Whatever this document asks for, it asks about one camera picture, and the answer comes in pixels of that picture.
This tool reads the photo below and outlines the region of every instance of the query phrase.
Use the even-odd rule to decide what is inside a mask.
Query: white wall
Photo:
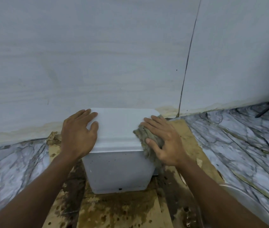
[[[202,0],[181,114],[269,101],[269,0]]]
[[[0,144],[89,108],[178,112],[200,0],[0,0]]]

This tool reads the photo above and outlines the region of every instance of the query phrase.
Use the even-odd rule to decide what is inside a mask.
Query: person's right arm
[[[180,135],[164,118],[144,118],[141,124],[164,140],[162,149],[147,139],[157,157],[168,166],[175,166],[185,179],[212,227],[269,228],[235,198],[211,179],[185,152]]]

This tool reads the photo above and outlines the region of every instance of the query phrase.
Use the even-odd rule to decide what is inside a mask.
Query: person
[[[48,212],[75,163],[87,155],[97,140],[98,122],[87,124],[97,116],[91,110],[80,110],[63,123],[61,152],[46,170],[0,211],[0,227],[42,227]],[[206,215],[212,227],[269,228],[225,192],[186,154],[174,127],[164,118],[152,116],[141,123],[164,140],[162,149],[151,139],[147,144],[168,166],[175,166]]]

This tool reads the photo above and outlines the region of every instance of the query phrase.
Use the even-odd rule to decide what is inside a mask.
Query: plastic container
[[[132,131],[144,117],[159,113],[153,109],[91,110],[99,113],[95,119],[99,122],[98,140],[82,160],[92,191],[106,194],[146,189],[155,166],[144,157],[141,143]]]

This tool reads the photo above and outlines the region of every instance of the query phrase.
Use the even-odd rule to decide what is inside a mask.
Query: marble tile
[[[49,165],[45,139],[0,147],[0,209]]]
[[[199,145],[226,183],[259,201],[269,211],[269,113],[266,105],[184,116]]]

